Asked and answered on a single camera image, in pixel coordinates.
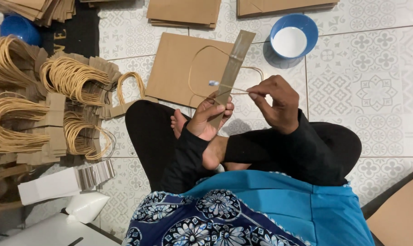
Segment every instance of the white tile floor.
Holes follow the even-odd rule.
[[[362,157],[347,178],[362,205],[413,170],[413,0],[341,0],[333,10],[306,13],[318,24],[320,37],[311,53],[296,60],[279,59],[265,42],[279,16],[236,20],[235,0],[222,0],[214,31],[152,27],[145,11],[126,6],[101,11],[100,56],[112,59],[121,72],[139,72],[147,83],[163,31],[226,42],[233,42],[240,29],[254,31],[246,66],[261,68],[267,77],[284,76],[310,121],[340,124],[359,135]],[[242,69],[236,87],[259,80],[255,71]],[[133,80],[124,83],[123,93],[126,101],[138,98]],[[250,98],[235,96],[234,103],[235,113],[221,134],[268,127]],[[182,111],[189,114],[188,108]],[[149,183],[124,119],[103,126],[117,138],[112,156],[117,176],[100,187],[111,200],[94,223],[122,238]],[[47,215],[53,205],[41,207]]]

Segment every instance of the blue fabric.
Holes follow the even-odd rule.
[[[181,195],[151,193],[123,243],[374,246],[351,187],[318,187],[255,170],[214,175]]]

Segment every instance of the plastic bag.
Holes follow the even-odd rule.
[[[84,192],[73,196],[65,209],[69,214],[67,223],[75,221],[80,221],[84,224],[90,223],[99,215],[109,199],[110,197],[97,191]]]

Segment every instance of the white glue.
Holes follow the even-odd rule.
[[[296,27],[286,27],[275,34],[272,47],[284,57],[297,57],[307,47],[307,37]]]

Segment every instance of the hand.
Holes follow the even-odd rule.
[[[270,76],[247,92],[271,127],[282,134],[290,134],[298,128],[299,95],[280,75]],[[267,103],[266,95],[274,99],[272,106]]]
[[[187,130],[190,131],[193,135],[206,140],[211,141],[217,132],[222,128],[227,120],[232,115],[234,110],[234,104],[231,103],[232,98],[228,98],[228,103],[226,107],[223,105],[214,105],[214,100],[217,96],[217,91],[209,95],[210,98],[205,99],[199,104],[194,113],[192,120],[187,125]],[[209,122],[212,120],[213,116],[223,113],[223,118],[220,121],[219,128],[214,128]]]

